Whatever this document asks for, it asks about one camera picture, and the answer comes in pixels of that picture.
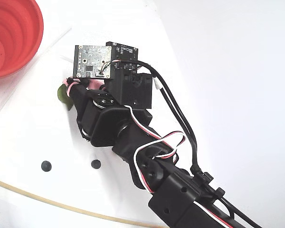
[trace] red collapsible bowl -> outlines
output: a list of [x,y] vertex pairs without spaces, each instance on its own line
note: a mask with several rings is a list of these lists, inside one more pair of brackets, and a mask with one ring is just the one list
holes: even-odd
[[35,0],[0,0],[0,78],[34,57],[42,35],[43,18]]

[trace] black plastic housing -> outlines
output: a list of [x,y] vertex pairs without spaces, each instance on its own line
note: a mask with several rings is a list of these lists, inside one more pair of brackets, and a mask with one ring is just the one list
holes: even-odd
[[[112,60],[137,60],[138,49],[107,42],[112,47]],[[129,63],[112,63],[111,77],[105,79],[105,87],[121,105],[145,109],[152,107],[152,75],[137,74],[137,65]]]

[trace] white connector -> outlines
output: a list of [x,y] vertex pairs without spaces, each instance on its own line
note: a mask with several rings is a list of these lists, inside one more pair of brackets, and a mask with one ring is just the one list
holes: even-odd
[[157,77],[154,77],[153,80],[154,80],[156,89],[162,89],[163,88],[162,83],[160,82],[160,80]]

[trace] tan line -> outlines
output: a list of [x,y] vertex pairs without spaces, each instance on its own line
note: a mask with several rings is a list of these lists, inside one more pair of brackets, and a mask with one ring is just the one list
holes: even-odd
[[48,200],[48,199],[43,198],[41,196],[34,195],[34,194],[30,193],[30,192],[27,192],[27,191],[18,189],[18,188],[14,187],[14,186],[8,185],[8,184],[6,184],[6,183],[4,183],[2,181],[0,181],[0,187],[5,188],[5,189],[10,190],[10,191],[13,191],[15,193],[18,193],[20,195],[29,197],[31,199],[38,200],[40,202],[44,202],[44,203],[53,205],[55,207],[63,208],[63,209],[66,209],[66,210],[70,210],[70,211],[73,211],[73,212],[76,212],[76,213],[92,216],[92,217],[99,218],[99,219],[105,219],[105,220],[108,220],[108,221],[119,222],[119,223],[139,226],[139,227],[168,228],[168,227],[165,227],[165,226],[153,225],[153,224],[143,223],[143,222],[136,222],[136,221],[126,220],[126,219],[122,219],[122,218],[115,218],[115,217],[111,217],[111,216],[107,216],[107,215],[97,214],[97,213],[90,212],[90,211],[87,211],[87,210],[82,210],[82,209],[79,209],[79,208],[74,208],[74,207],[71,207],[71,206],[68,206],[68,205],[65,205],[65,204],[62,204],[62,203],[58,203],[58,202],[55,202],[55,201],[52,201],[52,200]]

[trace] white surface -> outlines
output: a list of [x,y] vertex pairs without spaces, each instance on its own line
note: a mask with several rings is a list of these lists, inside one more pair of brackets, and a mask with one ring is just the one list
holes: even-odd
[[285,0],[155,2],[216,185],[262,227],[285,228]]
[[[93,148],[82,139],[76,110],[67,112],[57,98],[62,80],[72,75],[73,64],[65,59],[73,60],[75,44],[105,45],[112,40],[138,47],[139,58],[156,66],[171,82],[179,69],[158,15],[143,0],[38,3],[44,16],[45,38],[48,37],[43,46],[59,36],[60,30],[70,25],[72,30],[28,71],[0,112],[0,180],[81,209],[162,223],[147,206],[151,196],[132,183],[128,165],[111,148]],[[168,61],[173,68],[166,67]],[[159,118],[158,113],[167,113],[168,107],[155,89],[153,107],[152,126],[160,134],[179,128],[169,112],[167,118]],[[186,168],[190,164],[190,154],[185,153],[188,148],[184,145],[179,150],[183,153],[180,164]],[[99,170],[91,167],[95,157],[102,162]],[[52,171],[41,170],[44,160],[52,163]],[[100,219],[71,215],[31,201],[0,189],[0,227],[104,225]],[[115,223],[111,226],[127,227]]]

